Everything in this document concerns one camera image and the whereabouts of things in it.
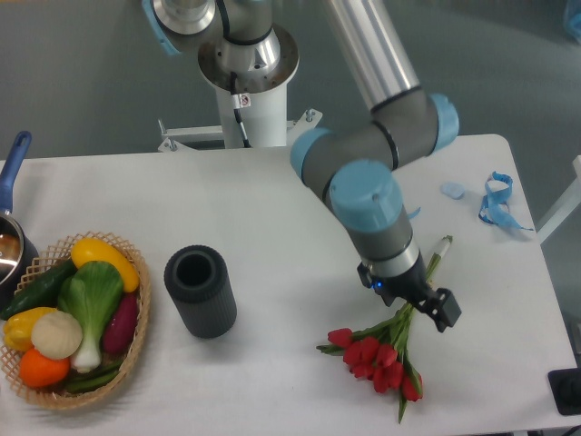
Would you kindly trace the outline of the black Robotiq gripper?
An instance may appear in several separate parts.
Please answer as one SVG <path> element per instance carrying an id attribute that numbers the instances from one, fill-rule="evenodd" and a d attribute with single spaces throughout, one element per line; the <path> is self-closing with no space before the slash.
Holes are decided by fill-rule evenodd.
<path id="1" fill-rule="evenodd" d="M 379 276 L 364 263 L 358 265 L 357 272 L 362 285 L 380 296 L 387 306 L 401 298 L 431 318 L 439 332 L 453 327 L 462 313 L 451 290 L 433 290 L 428 286 L 422 254 L 408 270 L 397 276 Z"/>

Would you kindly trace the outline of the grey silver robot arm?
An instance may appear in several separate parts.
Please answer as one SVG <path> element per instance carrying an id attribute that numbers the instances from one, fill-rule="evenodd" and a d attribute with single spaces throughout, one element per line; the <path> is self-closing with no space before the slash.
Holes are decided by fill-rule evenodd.
<path id="1" fill-rule="evenodd" d="M 451 144 L 458 113 L 442 94 L 426 94 L 380 1 L 321 5 L 362 98 L 369 124 L 336 135 L 308 119 L 287 118 L 287 85 L 298 47 L 272 18 L 269 1 L 145 1 L 165 51 L 192 38 L 214 88 L 228 148 L 290 147 L 300 180 L 342 224 L 360 257 L 362 283 L 385 303 L 401 298 L 440 331 L 461 313 L 451 291 L 428 286 L 393 172 Z"/>

